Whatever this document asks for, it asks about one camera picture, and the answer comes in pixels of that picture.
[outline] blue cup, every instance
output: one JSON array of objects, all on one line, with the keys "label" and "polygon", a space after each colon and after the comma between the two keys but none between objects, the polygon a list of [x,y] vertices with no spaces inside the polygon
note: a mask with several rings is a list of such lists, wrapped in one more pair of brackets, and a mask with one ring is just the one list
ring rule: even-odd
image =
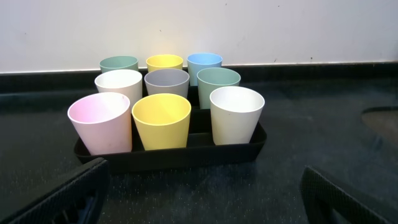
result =
[{"label": "blue cup", "polygon": [[204,68],[221,67],[223,58],[212,53],[197,53],[188,56],[189,83],[198,85],[198,72]]}]

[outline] countertop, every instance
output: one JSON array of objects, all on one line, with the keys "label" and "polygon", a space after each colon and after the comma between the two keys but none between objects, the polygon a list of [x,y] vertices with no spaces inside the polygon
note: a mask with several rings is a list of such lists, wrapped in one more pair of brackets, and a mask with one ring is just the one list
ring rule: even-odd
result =
[{"label": "countertop", "polygon": [[[390,78],[244,83],[266,99],[255,162],[114,175],[98,223],[307,223],[306,165],[398,208],[398,148],[361,121],[398,104]],[[68,107],[96,90],[0,95],[0,197],[80,165]]]}]

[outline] wall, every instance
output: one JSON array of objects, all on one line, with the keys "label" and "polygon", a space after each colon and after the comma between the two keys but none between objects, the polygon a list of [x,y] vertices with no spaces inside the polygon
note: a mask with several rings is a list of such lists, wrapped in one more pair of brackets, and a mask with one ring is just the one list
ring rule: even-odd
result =
[{"label": "wall", "polygon": [[214,52],[224,65],[398,59],[397,0],[1,0],[0,73]]}]

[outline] yellow cup rim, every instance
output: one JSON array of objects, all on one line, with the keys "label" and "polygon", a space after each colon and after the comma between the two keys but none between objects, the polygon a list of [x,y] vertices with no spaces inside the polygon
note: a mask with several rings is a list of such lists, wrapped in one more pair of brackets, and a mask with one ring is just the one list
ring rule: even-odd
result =
[{"label": "yellow cup rim", "polygon": [[[153,64],[151,64],[151,63],[148,63],[148,60],[151,59],[151,58],[154,58],[154,57],[164,57],[164,56],[173,56],[173,57],[175,57],[175,58],[178,58],[178,59],[180,60],[180,62],[179,62],[179,63],[176,63],[175,65],[171,65],[171,66],[157,66],[157,65],[153,65]],[[177,66],[177,65],[181,65],[182,62],[183,62],[183,58],[181,58],[181,57],[178,56],[178,55],[162,54],[162,55],[154,55],[154,56],[151,56],[151,57],[147,58],[146,62],[147,62],[147,65],[148,65],[148,66],[151,66],[151,67],[155,67],[155,68],[170,68],[170,67],[175,67],[175,66]]]},{"label": "yellow cup rim", "polygon": [[[151,124],[151,123],[143,122],[143,121],[141,121],[140,119],[138,119],[138,118],[136,117],[136,115],[134,114],[134,112],[133,112],[133,111],[134,111],[134,108],[136,107],[136,105],[137,105],[140,101],[145,100],[146,98],[156,97],[156,96],[159,96],[159,95],[172,95],[172,96],[175,96],[175,97],[177,97],[177,98],[182,98],[182,99],[183,99],[185,102],[187,102],[188,105],[189,105],[188,113],[187,113],[183,118],[179,119],[178,121],[174,121],[174,122],[166,123],[166,124]],[[158,94],[153,94],[153,95],[146,96],[146,97],[140,99],[139,101],[137,101],[137,103],[135,103],[134,106],[131,108],[131,114],[132,114],[132,117],[133,117],[135,120],[139,121],[139,122],[142,123],[142,124],[146,124],[146,125],[149,125],[149,126],[167,126],[167,125],[175,124],[175,123],[178,123],[178,122],[184,120],[185,118],[187,118],[187,116],[189,116],[189,114],[191,113],[191,110],[192,110],[191,103],[190,103],[187,99],[185,99],[184,97],[182,97],[182,96],[180,96],[180,95],[177,95],[177,94],[171,94],[171,93],[158,93]]]}]

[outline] cup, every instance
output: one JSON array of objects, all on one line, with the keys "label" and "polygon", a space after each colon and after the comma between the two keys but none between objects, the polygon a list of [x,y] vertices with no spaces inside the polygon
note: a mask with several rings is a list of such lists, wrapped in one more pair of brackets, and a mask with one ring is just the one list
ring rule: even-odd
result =
[{"label": "cup", "polygon": [[132,56],[115,56],[102,60],[99,66],[103,73],[117,69],[138,71],[138,59]]},{"label": "cup", "polygon": [[187,146],[191,104],[170,93],[144,97],[132,107],[145,150]]},{"label": "cup", "polygon": [[197,53],[188,56],[189,83],[191,86],[198,85],[198,72],[205,68],[221,67],[223,58],[212,53]]},{"label": "cup", "polygon": [[148,72],[163,68],[182,69],[182,61],[177,55],[155,55],[147,59]]},{"label": "cup", "polygon": [[113,70],[99,75],[94,80],[100,93],[114,92],[126,95],[130,109],[142,98],[142,75],[134,70]]},{"label": "cup", "polygon": [[226,86],[210,95],[211,128],[216,145],[249,143],[266,101],[256,91]]},{"label": "cup", "polygon": [[205,68],[198,72],[200,109],[210,108],[210,93],[223,86],[238,86],[241,76],[227,68]]},{"label": "cup", "polygon": [[130,152],[129,98],[120,93],[97,93],[72,104],[68,117],[91,155]]},{"label": "cup", "polygon": [[188,95],[189,74],[175,68],[149,72],[145,77],[148,94],[173,93],[184,98]]}]

